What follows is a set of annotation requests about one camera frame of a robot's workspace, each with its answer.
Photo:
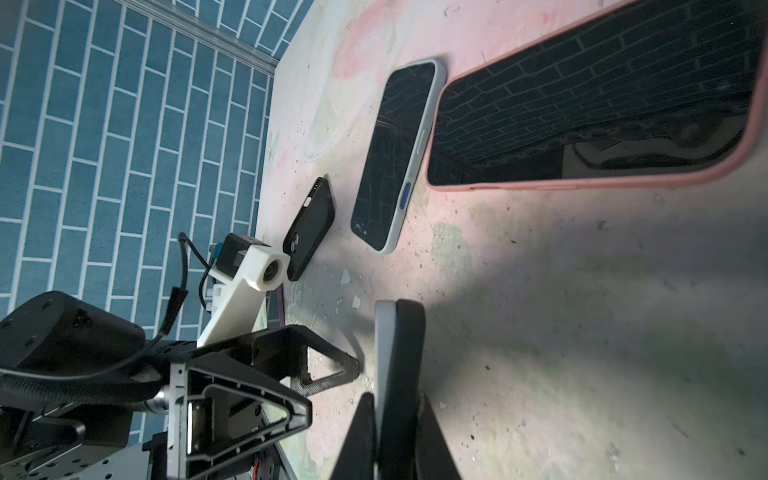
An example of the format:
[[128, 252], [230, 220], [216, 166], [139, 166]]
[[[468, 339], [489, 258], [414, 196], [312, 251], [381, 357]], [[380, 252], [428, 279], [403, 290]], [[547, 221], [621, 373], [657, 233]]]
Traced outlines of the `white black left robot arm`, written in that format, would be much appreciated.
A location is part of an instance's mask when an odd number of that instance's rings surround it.
[[1, 475], [71, 479], [128, 443], [133, 415], [167, 419], [146, 444], [153, 479], [228, 479], [307, 430], [311, 396], [359, 362], [307, 327], [206, 346], [144, 330], [68, 294], [43, 293], [1, 323]]

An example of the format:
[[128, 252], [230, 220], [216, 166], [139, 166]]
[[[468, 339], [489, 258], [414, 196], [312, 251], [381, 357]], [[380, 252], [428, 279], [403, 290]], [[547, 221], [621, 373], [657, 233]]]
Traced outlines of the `black phone case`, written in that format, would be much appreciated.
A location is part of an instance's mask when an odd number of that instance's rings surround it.
[[301, 204], [284, 241], [283, 252], [290, 257], [287, 278], [296, 282], [335, 220], [335, 205], [330, 183], [318, 177]]

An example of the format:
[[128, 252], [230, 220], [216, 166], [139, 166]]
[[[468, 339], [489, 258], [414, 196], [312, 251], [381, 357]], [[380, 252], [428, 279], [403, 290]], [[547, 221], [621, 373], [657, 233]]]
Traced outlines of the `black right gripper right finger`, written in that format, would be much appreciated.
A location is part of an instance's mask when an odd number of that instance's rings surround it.
[[415, 478], [419, 480], [461, 479], [432, 405], [423, 392], [420, 393], [417, 410]]

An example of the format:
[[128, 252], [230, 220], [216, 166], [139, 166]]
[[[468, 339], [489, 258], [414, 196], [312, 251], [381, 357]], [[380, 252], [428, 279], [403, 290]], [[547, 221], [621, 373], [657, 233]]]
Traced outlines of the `black case dual camera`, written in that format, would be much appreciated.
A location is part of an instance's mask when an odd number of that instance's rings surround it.
[[393, 479], [411, 479], [415, 461], [415, 434], [419, 407], [419, 381], [425, 340], [425, 312], [412, 300], [394, 300], [397, 328], [394, 347], [397, 397], [391, 417]]

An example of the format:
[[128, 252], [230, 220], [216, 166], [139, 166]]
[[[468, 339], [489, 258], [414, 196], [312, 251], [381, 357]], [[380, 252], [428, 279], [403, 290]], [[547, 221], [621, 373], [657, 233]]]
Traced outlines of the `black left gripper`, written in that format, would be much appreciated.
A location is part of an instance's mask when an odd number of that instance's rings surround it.
[[306, 326], [288, 325], [199, 347], [163, 341], [148, 359], [165, 432], [147, 442], [151, 479], [229, 479], [260, 453], [307, 430], [310, 396], [348, 384], [360, 362]]

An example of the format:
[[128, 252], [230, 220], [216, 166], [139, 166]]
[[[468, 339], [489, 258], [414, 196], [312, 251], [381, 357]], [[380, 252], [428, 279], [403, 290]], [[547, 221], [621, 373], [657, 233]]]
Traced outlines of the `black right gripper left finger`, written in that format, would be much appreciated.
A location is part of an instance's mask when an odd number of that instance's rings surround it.
[[372, 480], [376, 450], [375, 399], [366, 392], [360, 397], [330, 479]]

